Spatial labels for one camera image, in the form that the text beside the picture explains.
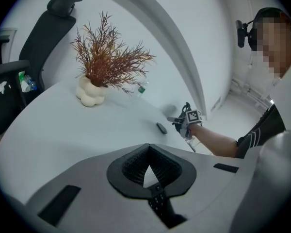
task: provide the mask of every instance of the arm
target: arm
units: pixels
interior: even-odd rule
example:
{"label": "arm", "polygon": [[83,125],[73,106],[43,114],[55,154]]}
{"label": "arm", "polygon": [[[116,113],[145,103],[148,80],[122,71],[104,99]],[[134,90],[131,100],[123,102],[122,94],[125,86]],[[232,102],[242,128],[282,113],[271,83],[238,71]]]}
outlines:
{"label": "arm", "polygon": [[223,157],[235,157],[237,152],[235,139],[212,132],[197,124],[191,124],[188,129],[190,130],[191,136],[195,136],[214,155]]}

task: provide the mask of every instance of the ear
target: ear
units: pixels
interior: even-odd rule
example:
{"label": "ear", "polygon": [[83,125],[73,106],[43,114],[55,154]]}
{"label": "ear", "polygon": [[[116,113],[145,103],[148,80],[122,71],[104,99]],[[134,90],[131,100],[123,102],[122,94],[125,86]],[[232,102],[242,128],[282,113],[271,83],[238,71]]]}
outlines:
{"label": "ear", "polygon": [[291,30],[291,20],[286,13],[280,12],[280,22],[285,23],[288,26],[288,28]]}

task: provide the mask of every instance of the chair backrest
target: chair backrest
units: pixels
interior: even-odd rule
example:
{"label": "chair backrest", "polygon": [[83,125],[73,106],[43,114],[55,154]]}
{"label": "chair backrest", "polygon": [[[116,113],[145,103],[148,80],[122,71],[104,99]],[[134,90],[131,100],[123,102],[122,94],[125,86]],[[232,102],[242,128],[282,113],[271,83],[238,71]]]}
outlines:
{"label": "chair backrest", "polygon": [[48,10],[40,16],[20,52],[20,60],[29,60],[29,75],[40,91],[44,90],[41,72],[45,61],[76,23],[76,19],[70,16],[76,1],[81,0],[51,0]]}

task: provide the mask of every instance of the curved white desk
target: curved white desk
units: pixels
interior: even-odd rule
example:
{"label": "curved white desk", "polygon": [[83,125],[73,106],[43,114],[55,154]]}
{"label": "curved white desk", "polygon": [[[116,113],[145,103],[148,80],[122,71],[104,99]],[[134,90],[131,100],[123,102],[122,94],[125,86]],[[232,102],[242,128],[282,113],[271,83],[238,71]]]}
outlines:
{"label": "curved white desk", "polygon": [[[77,79],[60,82],[15,119],[0,143],[1,189],[26,203],[34,192],[88,157],[141,143],[192,151],[162,112],[110,87],[102,105],[75,96]],[[168,130],[164,135],[156,123]]]}

